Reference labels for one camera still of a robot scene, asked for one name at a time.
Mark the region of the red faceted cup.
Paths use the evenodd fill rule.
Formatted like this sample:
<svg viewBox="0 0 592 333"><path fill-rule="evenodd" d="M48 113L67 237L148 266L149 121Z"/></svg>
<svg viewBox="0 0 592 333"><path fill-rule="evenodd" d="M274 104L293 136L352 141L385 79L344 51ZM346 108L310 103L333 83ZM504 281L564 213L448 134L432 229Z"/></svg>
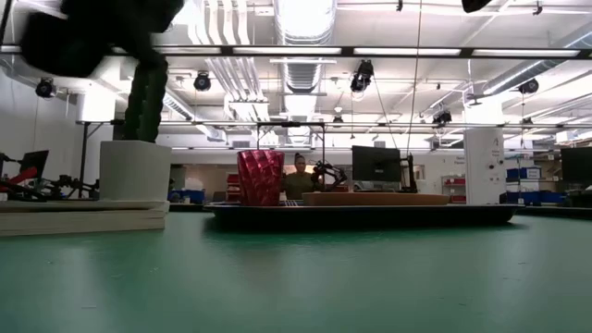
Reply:
<svg viewBox="0 0 592 333"><path fill-rule="evenodd" d="M247 150L237 153L242 205L279 205L284 160L285 154L275 150Z"/></svg>

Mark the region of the dark green plastic tray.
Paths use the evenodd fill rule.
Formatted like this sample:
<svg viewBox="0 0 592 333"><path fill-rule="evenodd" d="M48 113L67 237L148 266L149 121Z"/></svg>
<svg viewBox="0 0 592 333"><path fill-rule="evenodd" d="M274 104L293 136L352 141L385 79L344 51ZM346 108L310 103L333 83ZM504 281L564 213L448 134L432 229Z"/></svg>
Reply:
<svg viewBox="0 0 592 333"><path fill-rule="evenodd" d="M483 227L510 222L515 204L269 206L210 205L216 228L237 231L318 231Z"/></svg>

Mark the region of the green cactus plant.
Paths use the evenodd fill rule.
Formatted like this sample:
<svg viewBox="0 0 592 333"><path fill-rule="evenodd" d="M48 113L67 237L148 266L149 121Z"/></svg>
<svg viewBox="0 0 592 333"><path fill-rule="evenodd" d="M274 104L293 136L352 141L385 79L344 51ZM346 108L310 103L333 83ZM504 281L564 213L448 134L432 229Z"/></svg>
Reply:
<svg viewBox="0 0 592 333"><path fill-rule="evenodd" d="M125 111L123 139L155 142L166 93L168 63L163 55L153 50L137 59Z"/></svg>

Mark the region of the black laptop screen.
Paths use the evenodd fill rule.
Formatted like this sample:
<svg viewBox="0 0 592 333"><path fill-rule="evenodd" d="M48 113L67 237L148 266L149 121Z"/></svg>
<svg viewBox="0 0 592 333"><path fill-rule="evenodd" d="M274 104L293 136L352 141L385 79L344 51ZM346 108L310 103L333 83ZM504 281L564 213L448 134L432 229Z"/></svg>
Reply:
<svg viewBox="0 0 592 333"><path fill-rule="evenodd" d="M34 179L41 179L48 155L48 150L25 153L19 162L19 172L25 173L26 171L34 170L35 174L32 177Z"/></svg>

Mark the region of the black overhead beam with lights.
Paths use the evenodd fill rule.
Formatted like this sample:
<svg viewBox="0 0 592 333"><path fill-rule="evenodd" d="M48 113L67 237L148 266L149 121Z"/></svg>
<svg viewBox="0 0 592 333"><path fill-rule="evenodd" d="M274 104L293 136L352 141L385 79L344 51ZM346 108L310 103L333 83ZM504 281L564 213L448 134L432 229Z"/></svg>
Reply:
<svg viewBox="0 0 592 333"><path fill-rule="evenodd" d="M165 56L592 60L591 48L449 48L430 46L157 45Z"/></svg>

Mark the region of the white hexagonal plant pot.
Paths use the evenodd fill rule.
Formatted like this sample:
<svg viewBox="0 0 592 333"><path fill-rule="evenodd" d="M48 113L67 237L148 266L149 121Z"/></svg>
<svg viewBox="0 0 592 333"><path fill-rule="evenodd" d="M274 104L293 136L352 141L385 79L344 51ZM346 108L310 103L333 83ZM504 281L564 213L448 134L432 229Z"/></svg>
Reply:
<svg viewBox="0 0 592 333"><path fill-rule="evenodd" d="M172 149L142 141L110 141L100 146L100 199L164 202Z"/></svg>

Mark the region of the white pillar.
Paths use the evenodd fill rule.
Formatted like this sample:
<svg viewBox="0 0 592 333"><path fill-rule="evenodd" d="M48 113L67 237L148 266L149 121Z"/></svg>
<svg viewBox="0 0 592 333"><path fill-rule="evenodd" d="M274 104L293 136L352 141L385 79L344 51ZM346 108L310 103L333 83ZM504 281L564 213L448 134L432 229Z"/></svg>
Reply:
<svg viewBox="0 0 592 333"><path fill-rule="evenodd" d="M506 191L504 139L500 128L464 133L465 191L468 204L498 204Z"/></svg>

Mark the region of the black paperback book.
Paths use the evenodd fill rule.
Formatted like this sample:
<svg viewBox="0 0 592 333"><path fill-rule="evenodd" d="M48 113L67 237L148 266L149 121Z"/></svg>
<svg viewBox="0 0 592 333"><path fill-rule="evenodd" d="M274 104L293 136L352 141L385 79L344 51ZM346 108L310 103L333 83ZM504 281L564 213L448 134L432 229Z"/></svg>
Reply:
<svg viewBox="0 0 592 333"><path fill-rule="evenodd" d="M0 202L0 237L163 229L168 202Z"/></svg>

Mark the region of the blue storage bins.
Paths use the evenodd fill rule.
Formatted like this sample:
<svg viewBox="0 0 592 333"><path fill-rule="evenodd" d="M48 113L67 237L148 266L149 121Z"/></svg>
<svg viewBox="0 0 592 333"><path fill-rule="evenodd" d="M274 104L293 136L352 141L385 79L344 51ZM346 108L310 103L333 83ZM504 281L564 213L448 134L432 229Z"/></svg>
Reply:
<svg viewBox="0 0 592 333"><path fill-rule="evenodd" d="M508 169L506 191L500 196L503 203L528 206L561 205L565 198L561 178L545 174L541 166Z"/></svg>

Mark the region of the black computer monitor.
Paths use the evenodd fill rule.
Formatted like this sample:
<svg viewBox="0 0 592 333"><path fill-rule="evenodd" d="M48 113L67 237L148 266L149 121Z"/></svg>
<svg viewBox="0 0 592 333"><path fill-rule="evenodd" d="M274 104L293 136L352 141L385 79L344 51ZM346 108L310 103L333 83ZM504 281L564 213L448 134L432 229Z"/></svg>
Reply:
<svg viewBox="0 0 592 333"><path fill-rule="evenodd" d="M354 145L351 153L353 180L401 181L401 152L398 149Z"/></svg>
<svg viewBox="0 0 592 333"><path fill-rule="evenodd" d="M566 182L592 183L592 147L561 149L561 170Z"/></svg>

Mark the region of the person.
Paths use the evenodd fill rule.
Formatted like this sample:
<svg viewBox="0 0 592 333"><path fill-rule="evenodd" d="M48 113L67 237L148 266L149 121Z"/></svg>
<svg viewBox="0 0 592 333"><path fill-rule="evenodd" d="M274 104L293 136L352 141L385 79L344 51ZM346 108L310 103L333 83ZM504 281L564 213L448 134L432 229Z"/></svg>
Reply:
<svg viewBox="0 0 592 333"><path fill-rule="evenodd" d="M288 200L297 201L307 192L321 191L324 185L318 175L306 171L306 160L303 155L297 153L294 156L295 171L284 174L282 179L282 190Z"/></svg>

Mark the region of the green table mat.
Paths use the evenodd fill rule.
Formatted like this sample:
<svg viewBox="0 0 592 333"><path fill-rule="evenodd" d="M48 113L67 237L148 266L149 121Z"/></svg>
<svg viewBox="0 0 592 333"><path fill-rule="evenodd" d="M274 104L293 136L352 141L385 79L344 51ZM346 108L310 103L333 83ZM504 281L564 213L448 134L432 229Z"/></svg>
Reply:
<svg viewBox="0 0 592 333"><path fill-rule="evenodd" d="M592 333L592 221L3 238L0 333Z"/></svg>

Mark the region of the silver ceiling air duct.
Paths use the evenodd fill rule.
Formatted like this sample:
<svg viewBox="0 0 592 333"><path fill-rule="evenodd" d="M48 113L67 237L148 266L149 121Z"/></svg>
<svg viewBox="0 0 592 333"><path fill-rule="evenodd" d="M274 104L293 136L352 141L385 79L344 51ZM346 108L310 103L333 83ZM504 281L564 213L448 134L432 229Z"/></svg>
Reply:
<svg viewBox="0 0 592 333"><path fill-rule="evenodd" d="M273 0L277 43L324 46L332 42L338 0ZM321 64L283 64L282 79L293 93L311 93L320 81Z"/></svg>

